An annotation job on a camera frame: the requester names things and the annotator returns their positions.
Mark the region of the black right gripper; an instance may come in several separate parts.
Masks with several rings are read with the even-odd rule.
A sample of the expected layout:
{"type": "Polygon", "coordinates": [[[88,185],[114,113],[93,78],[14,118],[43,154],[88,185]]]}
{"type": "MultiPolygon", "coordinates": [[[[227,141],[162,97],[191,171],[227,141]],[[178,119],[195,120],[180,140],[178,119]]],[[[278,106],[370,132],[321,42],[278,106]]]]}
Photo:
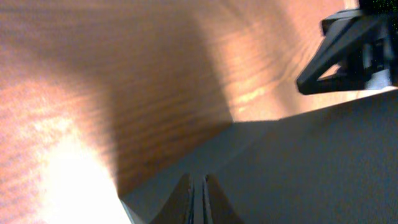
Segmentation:
{"type": "Polygon", "coordinates": [[[397,80],[397,1],[359,1],[321,21],[324,39],[296,79],[303,95],[377,90],[397,80]]]}

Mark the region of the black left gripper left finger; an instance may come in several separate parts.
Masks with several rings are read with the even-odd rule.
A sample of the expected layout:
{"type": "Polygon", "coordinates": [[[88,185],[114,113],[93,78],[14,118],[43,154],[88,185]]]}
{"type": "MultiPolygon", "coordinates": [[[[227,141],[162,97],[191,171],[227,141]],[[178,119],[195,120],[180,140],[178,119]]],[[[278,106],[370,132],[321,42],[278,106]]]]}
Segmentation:
{"type": "Polygon", "coordinates": [[[184,174],[150,224],[193,224],[194,199],[193,179],[190,174],[184,174]]]}

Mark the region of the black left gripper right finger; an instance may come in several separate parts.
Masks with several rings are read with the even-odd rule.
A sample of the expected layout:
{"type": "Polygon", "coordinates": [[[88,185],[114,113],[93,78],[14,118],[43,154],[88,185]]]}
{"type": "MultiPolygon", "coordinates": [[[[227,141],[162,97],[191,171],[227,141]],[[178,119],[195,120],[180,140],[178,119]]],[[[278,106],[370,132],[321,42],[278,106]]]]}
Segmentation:
{"type": "Polygon", "coordinates": [[[212,174],[203,178],[202,202],[204,224],[244,224],[212,174]]]}

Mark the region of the black gift box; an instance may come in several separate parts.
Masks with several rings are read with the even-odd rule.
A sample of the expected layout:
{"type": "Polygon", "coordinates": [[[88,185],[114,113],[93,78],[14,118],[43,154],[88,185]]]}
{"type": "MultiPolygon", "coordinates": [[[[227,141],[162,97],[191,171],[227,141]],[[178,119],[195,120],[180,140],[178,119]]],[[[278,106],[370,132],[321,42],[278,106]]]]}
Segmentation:
{"type": "Polygon", "coordinates": [[[127,215],[150,223],[179,179],[212,174],[244,223],[396,223],[397,92],[276,121],[235,123],[122,194],[127,215]]]}

